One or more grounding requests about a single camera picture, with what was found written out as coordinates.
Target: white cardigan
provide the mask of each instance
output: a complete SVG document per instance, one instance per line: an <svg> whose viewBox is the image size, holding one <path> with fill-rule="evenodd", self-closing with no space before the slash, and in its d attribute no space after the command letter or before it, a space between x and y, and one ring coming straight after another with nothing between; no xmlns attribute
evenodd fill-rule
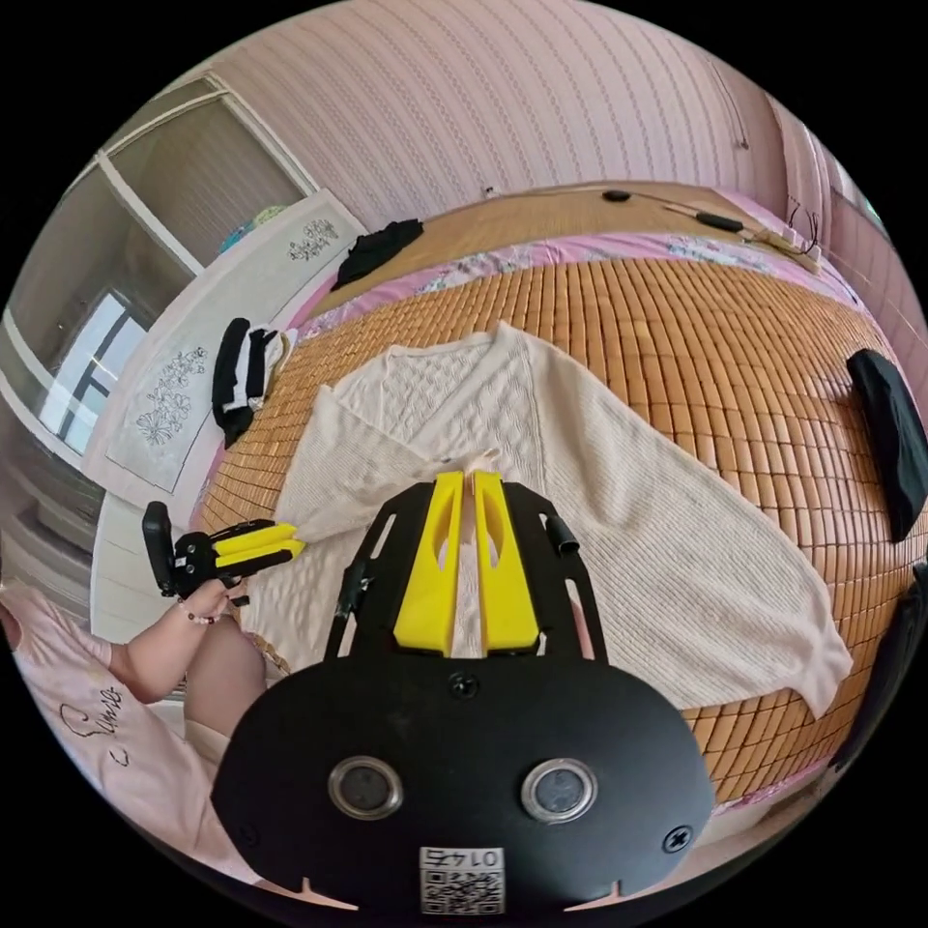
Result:
<svg viewBox="0 0 928 928"><path fill-rule="evenodd" d="M612 664L679 709L789 687L816 716L827 710L852 659L797 546L582 365L504 324L391 348L320 389L275 513L309 546L251 580L245 628L293 670L320 660L342 571L380 505L490 459L550 499L580 540ZM473 546L453 653L479 656Z"/></svg>

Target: bracelet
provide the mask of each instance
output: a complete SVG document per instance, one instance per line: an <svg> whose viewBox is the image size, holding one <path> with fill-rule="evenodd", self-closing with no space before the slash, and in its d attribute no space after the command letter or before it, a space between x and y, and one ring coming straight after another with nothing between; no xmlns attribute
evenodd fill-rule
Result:
<svg viewBox="0 0 928 928"><path fill-rule="evenodd" d="M177 604L179 606L184 606L186 608L187 604L178 596ZM193 622L194 625L212 625L216 622L216 616L194 616L192 612L187 612L187 618Z"/></svg>

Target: black cloth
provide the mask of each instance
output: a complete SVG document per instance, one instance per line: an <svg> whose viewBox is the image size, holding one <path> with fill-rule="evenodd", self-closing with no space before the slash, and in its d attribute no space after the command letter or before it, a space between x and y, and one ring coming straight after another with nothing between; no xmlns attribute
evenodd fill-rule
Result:
<svg viewBox="0 0 928 928"><path fill-rule="evenodd" d="M889 532L904 541L928 500L928 438L912 394L896 367L875 351L858 351L848 360L870 450L883 485Z"/></svg>
<svg viewBox="0 0 928 928"><path fill-rule="evenodd" d="M860 753L880 724L925 632L928 624L928 563L916 565L913 574L914 583L896 605L892 622L877 648L870 679L851 731L831 759L830 766L839 770Z"/></svg>
<svg viewBox="0 0 928 928"><path fill-rule="evenodd" d="M225 448L229 450L250 428L254 412L247 402L235 409L223 409L235 398L235 369L239 356L248 351L248 368L245 383L247 399L264 396L264 350L276 335L269 329L248 333L251 323L247 319L233 319L222 334L216 364L213 367L213 419L225 436Z"/></svg>
<svg viewBox="0 0 928 928"><path fill-rule="evenodd" d="M346 283L367 277L394 258L407 245L422 234L422 223L418 219L403 219L391 222L379 232L361 235L348 252L348 257L341 262L338 277L333 290L339 290Z"/></svg>
<svg viewBox="0 0 928 928"><path fill-rule="evenodd" d="M267 382L264 370L264 349L276 335L273 329L259 329L248 336L248 373L245 378L245 396L248 399L263 399Z"/></svg>

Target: person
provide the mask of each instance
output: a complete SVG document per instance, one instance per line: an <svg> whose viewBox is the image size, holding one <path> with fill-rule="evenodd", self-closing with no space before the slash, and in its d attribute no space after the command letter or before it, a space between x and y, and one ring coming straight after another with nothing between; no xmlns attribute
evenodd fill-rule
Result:
<svg viewBox="0 0 928 928"><path fill-rule="evenodd" d="M231 617L244 593L219 580L175 602L126 644L88 633L41 593L0 585L0 623L39 710L84 777L120 813L227 876L353 908L304 884L292 893L242 859L210 802L222 753L267 688L264 655ZM185 736L148 707L186 679Z"/></svg>

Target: woven mat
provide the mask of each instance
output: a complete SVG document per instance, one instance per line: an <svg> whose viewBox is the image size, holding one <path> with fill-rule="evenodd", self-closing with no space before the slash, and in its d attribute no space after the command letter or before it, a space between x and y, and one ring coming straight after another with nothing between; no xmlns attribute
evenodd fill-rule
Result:
<svg viewBox="0 0 928 928"><path fill-rule="evenodd" d="M608 189L642 194L627 203L610 203L602 198ZM709 230L689 216L665 210L648 197L659 197L740 219L749 228L758 223L714 190L682 184L617 181L614 184L580 184L515 193L443 213L424 223L422 235L372 274L328 294L312 309L318 316L366 293L379 283L434 268L457 258L523 245L540 239L566 235L639 233L706 235L726 242L739 242L736 235Z"/></svg>
<svg viewBox="0 0 928 928"><path fill-rule="evenodd" d="M320 384L392 344L426 347L503 319L553 342L623 401L757 504L793 538L831 590L855 658L815 721L793 692L684 715L718 801L779 782L847 735L877 644L928 514L888 541L883 498L845 359L892 357L862 316L803 288L737 268L616 260L534 268L384 306L301 345L274 395L220 466L209 531L270 515Z"/></svg>

